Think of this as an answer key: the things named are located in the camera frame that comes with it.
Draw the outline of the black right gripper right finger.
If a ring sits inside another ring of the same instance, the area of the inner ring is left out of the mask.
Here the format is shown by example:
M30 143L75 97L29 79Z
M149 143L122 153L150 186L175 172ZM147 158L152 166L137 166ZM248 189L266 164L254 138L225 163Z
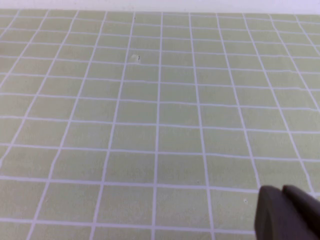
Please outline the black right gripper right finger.
M282 192L310 227L320 226L320 202L294 185L284 185Z

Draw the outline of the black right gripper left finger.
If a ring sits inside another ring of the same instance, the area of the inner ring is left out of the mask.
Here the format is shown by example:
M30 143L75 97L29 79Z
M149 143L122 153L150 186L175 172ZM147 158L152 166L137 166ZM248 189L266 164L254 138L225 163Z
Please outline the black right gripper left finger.
M254 230L257 240L318 240L320 226L309 226L293 203L271 185L258 193Z

